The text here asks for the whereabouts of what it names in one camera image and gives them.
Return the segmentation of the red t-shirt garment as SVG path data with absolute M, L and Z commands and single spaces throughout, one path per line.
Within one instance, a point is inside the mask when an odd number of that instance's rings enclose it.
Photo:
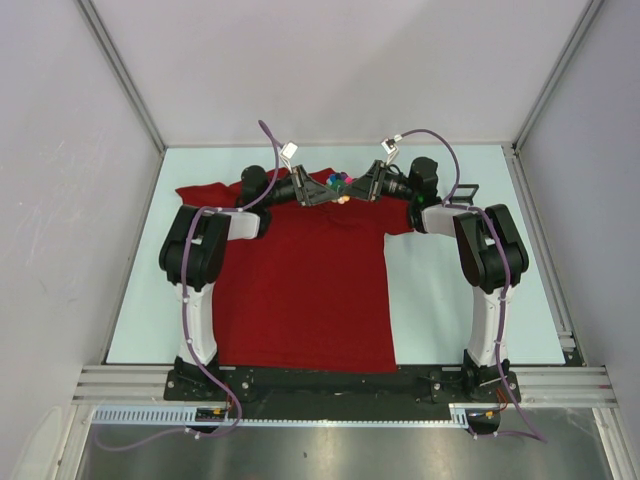
M 410 232 L 404 201 L 269 209 L 260 239 L 230 241 L 212 290 L 187 311 L 188 355 L 228 366 L 393 373 L 385 240 Z

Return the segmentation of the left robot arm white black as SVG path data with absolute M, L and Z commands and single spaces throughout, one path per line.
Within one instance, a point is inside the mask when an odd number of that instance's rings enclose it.
M 314 180 L 301 166 L 280 178 L 257 165 L 241 174 L 241 194 L 235 207 L 179 208 L 161 247 L 159 265 L 175 286 L 182 308 L 184 339 L 178 358 L 192 365 L 186 387 L 197 398 L 214 397 L 220 374 L 208 367 L 218 353 L 212 326 L 213 290 L 222 270 L 227 244 L 266 235 L 269 208 L 295 202 L 312 207 L 339 199 L 340 186 Z

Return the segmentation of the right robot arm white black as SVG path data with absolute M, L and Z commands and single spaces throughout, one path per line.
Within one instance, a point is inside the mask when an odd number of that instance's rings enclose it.
M 510 367 L 506 327 L 512 293 L 529 267 L 529 257 L 509 208 L 485 209 L 472 202 L 452 203 L 438 192 L 438 163 L 418 157 L 409 173 L 376 160 L 362 176 L 343 180 L 338 195 L 376 202 L 383 197 L 408 203 L 413 230 L 456 241 L 464 278 L 473 288 L 471 336 L 463 353 L 461 388 L 484 401 L 507 384 Z

